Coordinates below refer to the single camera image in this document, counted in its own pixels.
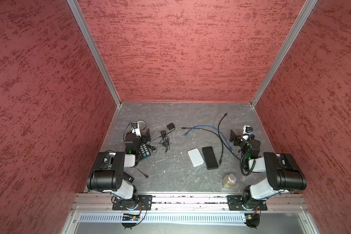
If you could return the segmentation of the black power adapter with cable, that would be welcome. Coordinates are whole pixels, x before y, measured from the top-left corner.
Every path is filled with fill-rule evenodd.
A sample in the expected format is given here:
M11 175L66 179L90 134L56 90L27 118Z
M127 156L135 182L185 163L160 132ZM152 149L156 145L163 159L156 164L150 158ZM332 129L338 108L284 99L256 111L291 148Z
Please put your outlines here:
M167 153L170 149L171 142L169 134L173 132L176 128L173 123L168 124L166 127L167 130L161 130L160 136L156 137L154 140L150 140L150 142L147 144L147 146L152 150L153 153L156 153L158 150L155 146L152 146L151 143L157 139L160 139L159 145L165 148L165 153Z

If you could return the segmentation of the black ribbed network switch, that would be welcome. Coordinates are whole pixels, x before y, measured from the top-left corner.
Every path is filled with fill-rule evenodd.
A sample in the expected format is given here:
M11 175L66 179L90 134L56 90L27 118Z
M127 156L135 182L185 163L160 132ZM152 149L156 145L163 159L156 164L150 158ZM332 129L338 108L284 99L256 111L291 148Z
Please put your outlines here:
M218 163L212 146L203 147L202 152L207 170L218 169Z

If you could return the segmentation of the white network switch box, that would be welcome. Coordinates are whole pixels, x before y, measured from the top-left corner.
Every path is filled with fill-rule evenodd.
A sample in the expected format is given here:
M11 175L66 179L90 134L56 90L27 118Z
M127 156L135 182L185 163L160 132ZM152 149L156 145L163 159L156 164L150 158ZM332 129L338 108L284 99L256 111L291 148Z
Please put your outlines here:
M204 163L203 157L199 149L192 149L188 151L189 158L192 162L193 167L201 166Z

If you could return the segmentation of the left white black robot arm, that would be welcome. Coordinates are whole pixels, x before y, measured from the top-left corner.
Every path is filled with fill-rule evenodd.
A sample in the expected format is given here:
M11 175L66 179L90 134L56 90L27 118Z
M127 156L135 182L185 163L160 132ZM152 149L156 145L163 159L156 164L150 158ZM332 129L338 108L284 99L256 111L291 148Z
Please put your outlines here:
M151 155L146 143L151 140L148 129L143 136L127 133L124 136L125 151L99 152L87 178L89 191L113 195L113 208L136 210L141 207L134 178L128 175L125 168L134 168L139 162Z

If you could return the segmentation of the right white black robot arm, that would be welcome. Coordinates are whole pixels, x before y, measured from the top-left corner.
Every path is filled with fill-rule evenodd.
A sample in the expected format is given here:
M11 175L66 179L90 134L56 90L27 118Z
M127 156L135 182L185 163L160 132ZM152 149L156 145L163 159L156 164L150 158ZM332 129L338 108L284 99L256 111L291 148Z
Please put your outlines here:
M227 196L230 211L266 211L269 198L306 189L307 180L291 154L264 152L259 156L261 142L255 139L251 127L241 135L231 130L229 141L240 147L243 176L266 174L262 181L246 186L241 195Z

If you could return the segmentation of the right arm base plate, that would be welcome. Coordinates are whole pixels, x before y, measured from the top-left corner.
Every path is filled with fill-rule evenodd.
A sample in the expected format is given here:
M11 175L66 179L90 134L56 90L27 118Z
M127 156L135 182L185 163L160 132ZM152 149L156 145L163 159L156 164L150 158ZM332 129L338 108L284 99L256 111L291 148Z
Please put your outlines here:
M267 205L265 200L256 200L250 196L242 195L228 195L227 204L230 211L267 211Z

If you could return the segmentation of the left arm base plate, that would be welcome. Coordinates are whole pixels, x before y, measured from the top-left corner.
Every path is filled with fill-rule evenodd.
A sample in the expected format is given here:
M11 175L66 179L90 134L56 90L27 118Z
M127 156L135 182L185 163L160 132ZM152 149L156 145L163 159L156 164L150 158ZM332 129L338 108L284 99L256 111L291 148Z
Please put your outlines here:
M112 205L114 211L140 211L151 210L152 195L134 195L131 199L115 198Z

